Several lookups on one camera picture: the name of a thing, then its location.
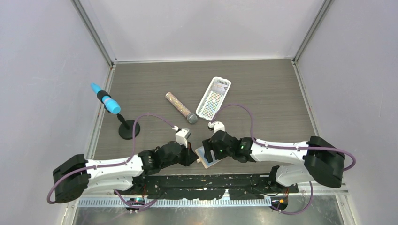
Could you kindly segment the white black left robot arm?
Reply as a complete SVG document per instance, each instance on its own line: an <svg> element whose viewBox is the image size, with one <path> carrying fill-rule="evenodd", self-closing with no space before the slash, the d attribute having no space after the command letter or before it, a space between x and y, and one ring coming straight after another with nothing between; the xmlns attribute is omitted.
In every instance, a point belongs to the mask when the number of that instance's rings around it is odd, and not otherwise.
<svg viewBox="0 0 398 225"><path fill-rule="evenodd" d="M139 194L144 188L139 176L157 174L175 164L190 166L197 159L191 144L175 141L142 151L132 159L88 160L84 154L77 154L53 170L54 186L47 201L49 204L68 203L83 194L113 190Z"/></svg>

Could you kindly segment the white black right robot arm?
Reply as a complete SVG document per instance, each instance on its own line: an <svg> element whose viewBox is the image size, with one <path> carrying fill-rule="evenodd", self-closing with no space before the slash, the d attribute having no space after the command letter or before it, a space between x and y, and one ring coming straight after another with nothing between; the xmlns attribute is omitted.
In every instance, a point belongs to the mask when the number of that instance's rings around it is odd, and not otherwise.
<svg viewBox="0 0 398 225"><path fill-rule="evenodd" d="M219 130L196 149L200 161L209 168L220 160L231 157L247 162L277 162L268 176L268 187L281 192L291 185L315 181L330 188L342 185L345 154L318 136L307 142L267 142L244 137L237 139Z"/></svg>

